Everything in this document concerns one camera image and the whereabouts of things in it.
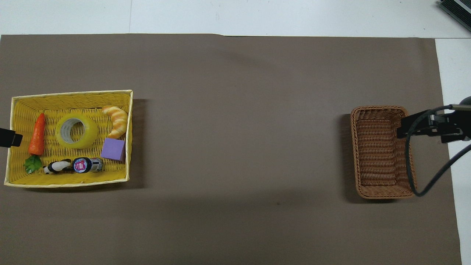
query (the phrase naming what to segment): yellow basket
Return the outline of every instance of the yellow basket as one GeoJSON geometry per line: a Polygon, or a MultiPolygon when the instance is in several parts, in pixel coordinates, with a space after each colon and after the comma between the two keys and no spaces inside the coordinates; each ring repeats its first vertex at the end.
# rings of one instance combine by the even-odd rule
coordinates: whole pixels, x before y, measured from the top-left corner
{"type": "MultiPolygon", "coordinates": [[[[20,147],[8,150],[5,185],[21,188],[58,188],[99,185],[129,180],[132,143],[132,90],[89,91],[13,97],[11,101],[10,129],[23,135],[20,147]],[[65,158],[99,157],[106,136],[113,124],[108,115],[101,112],[106,105],[117,106],[128,113],[128,127],[120,140],[126,141],[126,161],[103,159],[103,169],[96,173],[45,174],[42,169],[28,174],[23,166],[28,153],[34,123],[41,112],[46,116],[44,154],[40,156],[44,166],[65,158]],[[55,137],[56,124],[69,113],[82,114],[98,125],[98,137],[90,148],[72,149],[59,144],[55,137]]],[[[72,128],[72,139],[78,140],[83,127],[72,128]]]]}

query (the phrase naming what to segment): purple sponge cube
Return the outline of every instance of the purple sponge cube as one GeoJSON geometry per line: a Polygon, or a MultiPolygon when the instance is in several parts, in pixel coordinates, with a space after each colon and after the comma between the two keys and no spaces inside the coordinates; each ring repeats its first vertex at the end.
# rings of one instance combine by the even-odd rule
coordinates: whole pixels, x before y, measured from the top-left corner
{"type": "Polygon", "coordinates": [[[105,138],[105,143],[103,144],[103,149],[101,149],[101,157],[124,161],[124,141],[105,138]]]}

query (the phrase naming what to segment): brown paper backdrop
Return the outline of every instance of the brown paper backdrop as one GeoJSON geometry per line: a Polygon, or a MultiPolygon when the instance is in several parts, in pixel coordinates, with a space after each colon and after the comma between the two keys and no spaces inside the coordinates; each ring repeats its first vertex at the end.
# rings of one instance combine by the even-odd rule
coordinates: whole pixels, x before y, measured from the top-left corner
{"type": "MultiPolygon", "coordinates": [[[[3,128],[12,96],[135,92],[131,180],[0,187],[2,264],[461,263],[450,174],[423,198],[354,187],[354,107],[442,105],[432,39],[4,35],[0,74],[3,128]]],[[[423,188],[447,147],[413,148],[423,188]]]]}

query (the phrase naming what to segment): tape roll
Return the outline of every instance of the tape roll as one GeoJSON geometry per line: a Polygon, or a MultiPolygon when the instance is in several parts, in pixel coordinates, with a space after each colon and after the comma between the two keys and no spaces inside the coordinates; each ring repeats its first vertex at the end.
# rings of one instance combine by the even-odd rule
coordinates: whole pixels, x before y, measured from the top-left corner
{"type": "Polygon", "coordinates": [[[56,126],[57,141],[66,148],[83,149],[90,147],[98,137],[98,125],[90,118],[77,113],[70,113],[62,117],[56,126]],[[78,141],[71,138],[72,127],[83,124],[84,133],[78,141]]]}

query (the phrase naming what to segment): brown wicker basket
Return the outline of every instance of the brown wicker basket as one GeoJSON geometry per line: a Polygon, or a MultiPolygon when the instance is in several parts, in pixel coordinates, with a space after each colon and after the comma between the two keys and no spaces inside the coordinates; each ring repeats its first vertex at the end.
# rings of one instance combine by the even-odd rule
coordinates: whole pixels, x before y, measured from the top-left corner
{"type": "MultiPolygon", "coordinates": [[[[365,106],[352,111],[355,185],[361,197],[403,199],[414,195],[407,180],[406,140],[396,136],[401,118],[406,116],[407,111],[398,106],[365,106]]],[[[410,156],[417,186],[412,154],[410,156]]]]}

